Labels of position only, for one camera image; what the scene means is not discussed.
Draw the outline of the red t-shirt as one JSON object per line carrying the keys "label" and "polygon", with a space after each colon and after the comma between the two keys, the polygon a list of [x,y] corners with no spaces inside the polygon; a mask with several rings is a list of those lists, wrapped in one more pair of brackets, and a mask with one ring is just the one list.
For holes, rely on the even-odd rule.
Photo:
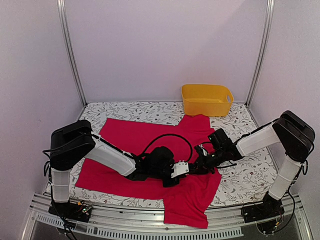
{"label": "red t-shirt", "polygon": [[[208,139],[215,130],[210,119],[204,115],[185,115],[178,125],[136,122],[108,118],[100,130],[100,135],[116,147],[135,155],[142,153],[156,137],[166,134],[153,143],[148,151],[156,147],[167,147],[174,154],[176,162],[188,158],[194,163],[198,155],[190,153],[190,147]],[[163,200],[164,223],[186,225],[206,229],[208,227],[205,210],[212,203],[222,176],[214,174],[188,175],[173,187],[163,187],[160,179],[132,181],[115,170],[94,160],[85,159],[76,182],[76,187],[139,199]]]}

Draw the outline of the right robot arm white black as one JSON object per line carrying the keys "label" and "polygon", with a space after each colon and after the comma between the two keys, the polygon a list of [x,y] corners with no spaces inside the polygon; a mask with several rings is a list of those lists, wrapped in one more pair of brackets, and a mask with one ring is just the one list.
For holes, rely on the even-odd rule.
{"label": "right robot arm white black", "polygon": [[258,213],[269,218],[282,206],[282,198],[289,194],[299,175],[308,168],[307,160],[315,149],[315,130],[290,110],[284,111],[278,118],[232,140],[224,129],[218,128],[208,136],[213,147],[212,153],[197,145],[198,158],[191,164],[191,174],[214,172],[224,162],[237,162],[250,155],[268,149],[273,158],[283,154],[277,163],[276,177],[263,196]]}

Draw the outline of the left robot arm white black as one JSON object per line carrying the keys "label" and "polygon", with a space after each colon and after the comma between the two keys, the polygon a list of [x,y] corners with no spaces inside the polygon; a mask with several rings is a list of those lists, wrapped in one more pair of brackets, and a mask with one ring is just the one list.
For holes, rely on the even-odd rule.
{"label": "left robot arm white black", "polygon": [[75,211],[69,202],[70,172],[83,158],[109,167],[132,181],[160,179],[164,187],[177,185],[181,176],[190,171],[188,162],[175,162],[173,153],[164,146],[139,155],[126,152],[95,134],[87,120],[55,130],[51,134],[50,149],[43,153],[49,158],[54,207],[63,217],[70,217]]}

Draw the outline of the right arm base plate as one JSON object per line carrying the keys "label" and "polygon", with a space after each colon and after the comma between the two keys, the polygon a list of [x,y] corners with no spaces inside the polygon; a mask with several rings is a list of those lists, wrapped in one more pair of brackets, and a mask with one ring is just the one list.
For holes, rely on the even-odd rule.
{"label": "right arm base plate", "polygon": [[263,198],[262,203],[244,205],[241,208],[241,215],[245,223],[281,216],[284,213],[285,210],[282,201],[269,198],[268,196]]}

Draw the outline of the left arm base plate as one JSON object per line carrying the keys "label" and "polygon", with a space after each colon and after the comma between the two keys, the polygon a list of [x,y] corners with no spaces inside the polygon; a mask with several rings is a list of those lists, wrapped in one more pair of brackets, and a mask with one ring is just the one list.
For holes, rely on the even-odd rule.
{"label": "left arm base plate", "polygon": [[62,217],[64,219],[75,220],[88,223],[91,217],[93,206],[85,204],[83,201],[73,202],[51,202],[48,212],[52,215]]}

